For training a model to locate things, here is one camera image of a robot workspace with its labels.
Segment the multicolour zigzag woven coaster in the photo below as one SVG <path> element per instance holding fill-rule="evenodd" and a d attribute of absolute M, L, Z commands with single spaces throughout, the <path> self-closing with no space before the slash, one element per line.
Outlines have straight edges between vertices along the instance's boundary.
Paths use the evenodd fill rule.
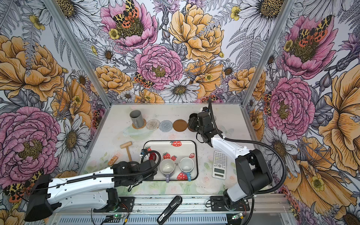
<path fill-rule="evenodd" d="M 148 120 L 146 123 L 146 128 L 150 131 L 154 131 L 154 130 L 158 129 L 159 126 L 160 126 L 160 121 L 157 119 Z"/>

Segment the black mug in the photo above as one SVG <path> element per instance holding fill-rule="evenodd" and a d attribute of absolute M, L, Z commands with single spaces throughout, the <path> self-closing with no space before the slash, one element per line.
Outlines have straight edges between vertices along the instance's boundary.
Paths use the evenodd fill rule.
<path fill-rule="evenodd" d="M 187 123 L 187 128 L 191 131 L 191 132 L 197 132 L 197 128 L 198 128 L 198 117 L 196 113 L 192 113 L 189 116 L 189 120 Z"/>

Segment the woven rattan coaster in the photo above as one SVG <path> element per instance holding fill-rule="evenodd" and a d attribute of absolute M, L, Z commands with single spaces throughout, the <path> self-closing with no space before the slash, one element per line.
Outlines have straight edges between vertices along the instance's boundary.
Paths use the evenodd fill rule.
<path fill-rule="evenodd" d="M 134 123 L 132 123 L 132 127 L 133 127 L 134 129 L 143 129 L 143 128 L 146 127 L 146 124 L 147 124 L 146 119 L 143 119 L 143 121 L 142 121 L 142 126 L 140 126 L 139 124 L 134 124 Z"/>

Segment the white mug purple handle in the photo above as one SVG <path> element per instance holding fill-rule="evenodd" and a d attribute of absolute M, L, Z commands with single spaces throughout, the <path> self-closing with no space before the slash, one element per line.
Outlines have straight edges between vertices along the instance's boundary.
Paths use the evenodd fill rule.
<path fill-rule="evenodd" d="M 175 171 L 175 162 L 171 159 L 163 159 L 159 165 L 161 173 L 166 178 L 166 183 L 170 182 L 170 177 Z"/>

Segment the small wooden mallet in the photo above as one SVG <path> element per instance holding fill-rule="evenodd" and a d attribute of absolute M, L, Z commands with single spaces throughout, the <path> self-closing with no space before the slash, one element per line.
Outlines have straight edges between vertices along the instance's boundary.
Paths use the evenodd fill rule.
<path fill-rule="evenodd" d="M 125 149 L 125 150 L 126 150 L 129 161 L 132 161 L 131 153 L 130 153 L 130 150 L 129 150 L 129 147 L 130 147 L 131 145 L 132 145 L 132 142 L 131 142 L 131 141 L 126 142 L 126 143 L 120 145 L 120 148 L 121 148 L 121 149 Z"/>

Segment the small wooden block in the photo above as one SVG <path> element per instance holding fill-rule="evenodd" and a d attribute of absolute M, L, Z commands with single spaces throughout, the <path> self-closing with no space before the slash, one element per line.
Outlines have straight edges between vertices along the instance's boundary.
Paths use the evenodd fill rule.
<path fill-rule="evenodd" d="M 108 162 L 109 166 L 113 166 L 116 161 L 118 160 L 118 158 L 120 157 L 120 153 L 116 153 Z"/>

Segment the white mug blue handle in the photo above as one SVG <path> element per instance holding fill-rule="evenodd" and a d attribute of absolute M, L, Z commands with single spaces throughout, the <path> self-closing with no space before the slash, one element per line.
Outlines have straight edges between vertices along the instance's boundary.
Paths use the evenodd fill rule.
<path fill-rule="evenodd" d="M 195 167 L 195 163 L 189 157 L 185 157 L 180 161 L 180 169 L 182 173 L 186 175 L 187 180 L 189 182 L 192 181 L 191 172 L 193 171 L 194 167 Z"/>

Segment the plain brown wooden coaster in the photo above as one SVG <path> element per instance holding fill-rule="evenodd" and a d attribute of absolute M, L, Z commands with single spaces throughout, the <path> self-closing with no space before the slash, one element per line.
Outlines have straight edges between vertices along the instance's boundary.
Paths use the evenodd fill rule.
<path fill-rule="evenodd" d="M 173 129 L 177 132 L 183 132 L 188 128 L 188 123 L 185 120 L 176 120 L 173 123 Z"/>

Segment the white calculator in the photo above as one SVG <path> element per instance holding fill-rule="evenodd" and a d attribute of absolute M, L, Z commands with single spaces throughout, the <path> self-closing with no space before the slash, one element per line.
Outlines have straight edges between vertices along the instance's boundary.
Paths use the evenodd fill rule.
<path fill-rule="evenodd" d="M 227 172 L 227 156 L 220 152 L 214 151 L 212 177 L 225 180 Z"/>

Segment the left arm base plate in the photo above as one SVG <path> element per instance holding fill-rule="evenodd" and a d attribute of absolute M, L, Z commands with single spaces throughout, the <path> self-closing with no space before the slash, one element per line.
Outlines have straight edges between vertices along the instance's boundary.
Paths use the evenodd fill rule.
<path fill-rule="evenodd" d="M 95 213 L 105 212 L 132 212 L 134 206 L 134 197 L 117 197 L 114 200 L 106 200 L 106 205 L 100 209 L 93 209 Z"/>

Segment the grey mug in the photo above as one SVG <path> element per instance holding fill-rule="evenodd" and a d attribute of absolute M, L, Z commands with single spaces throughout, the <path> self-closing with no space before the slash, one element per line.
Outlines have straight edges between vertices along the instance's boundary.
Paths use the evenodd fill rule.
<path fill-rule="evenodd" d="M 132 123 L 134 124 L 139 124 L 140 126 L 142 126 L 142 122 L 143 122 L 143 116 L 140 110 L 133 110 L 130 114 L 129 114 Z"/>

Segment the grey woven coaster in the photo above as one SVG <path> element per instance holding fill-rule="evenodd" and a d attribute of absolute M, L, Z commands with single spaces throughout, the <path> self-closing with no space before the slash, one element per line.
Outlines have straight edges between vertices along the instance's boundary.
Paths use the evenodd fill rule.
<path fill-rule="evenodd" d="M 164 120 L 160 122 L 159 129 L 164 133 L 170 132 L 173 129 L 173 123 L 170 120 Z"/>

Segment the black stapler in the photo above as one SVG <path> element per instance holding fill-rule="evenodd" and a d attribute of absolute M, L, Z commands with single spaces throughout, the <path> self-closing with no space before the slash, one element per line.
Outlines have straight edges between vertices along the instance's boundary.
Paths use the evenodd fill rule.
<path fill-rule="evenodd" d="M 157 218 L 157 223 L 163 225 L 170 216 L 177 210 L 177 208 L 182 204 L 182 197 L 175 196 L 161 215 Z"/>

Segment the red inside white mug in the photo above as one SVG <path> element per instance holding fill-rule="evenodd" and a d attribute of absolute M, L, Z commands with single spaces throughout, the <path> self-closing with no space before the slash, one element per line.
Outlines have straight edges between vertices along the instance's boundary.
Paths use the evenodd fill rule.
<path fill-rule="evenodd" d="M 156 161 L 157 160 L 157 155 L 155 153 L 150 153 L 149 154 L 149 160 Z"/>

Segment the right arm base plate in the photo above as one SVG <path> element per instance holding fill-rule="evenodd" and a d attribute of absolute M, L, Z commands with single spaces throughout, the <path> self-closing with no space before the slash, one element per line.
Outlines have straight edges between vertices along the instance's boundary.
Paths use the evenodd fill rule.
<path fill-rule="evenodd" d="M 223 196 L 211 196 L 210 207 L 213 212 L 245 212 L 250 211 L 248 201 L 241 199 L 235 203 L 226 203 Z"/>

